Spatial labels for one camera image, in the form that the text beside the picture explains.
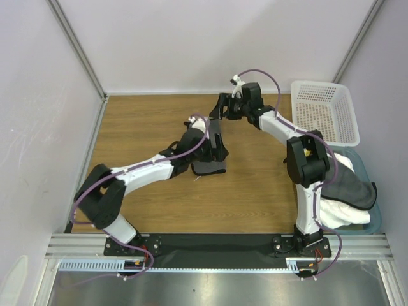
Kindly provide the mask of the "blue and grey towel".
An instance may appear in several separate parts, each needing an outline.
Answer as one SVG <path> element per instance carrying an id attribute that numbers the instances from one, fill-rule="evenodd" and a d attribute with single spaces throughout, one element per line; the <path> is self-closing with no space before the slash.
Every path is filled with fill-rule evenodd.
<path id="1" fill-rule="evenodd" d="M 197 176 L 217 175 L 226 173 L 226 163 L 224 161 L 199 162 L 195 161 L 191 165 L 192 171 Z"/>

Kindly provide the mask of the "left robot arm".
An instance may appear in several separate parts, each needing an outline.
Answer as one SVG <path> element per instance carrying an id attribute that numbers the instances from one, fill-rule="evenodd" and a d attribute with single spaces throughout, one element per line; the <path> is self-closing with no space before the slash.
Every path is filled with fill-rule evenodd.
<path id="1" fill-rule="evenodd" d="M 174 179 L 199 164 L 207 174 L 226 171 L 228 151 L 222 142 L 219 120 L 190 117 L 181 139 L 152 158 L 118 168 L 95 166 L 74 197 L 89 223 L 109 234 L 124 254 L 133 255 L 143 245 L 138 230 L 120 213 L 125 196 L 151 183 Z"/>

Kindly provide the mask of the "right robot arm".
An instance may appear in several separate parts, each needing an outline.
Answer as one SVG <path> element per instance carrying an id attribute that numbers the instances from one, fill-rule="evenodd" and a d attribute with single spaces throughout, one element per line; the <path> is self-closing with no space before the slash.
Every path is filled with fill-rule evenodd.
<path id="1" fill-rule="evenodd" d="M 293 245 L 289 249 L 308 256 L 323 240 L 319 208 L 321 187 L 330 162 L 321 134 L 317 130 L 308 132 L 295 127 L 276 108 L 265 105 L 258 83 L 245 83 L 237 78 L 231 83 L 232 93 L 221 93 L 210 115 L 216 119 L 246 118 L 249 124 L 285 146 L 284 163 L 297 192 L 297 218 Z"/>

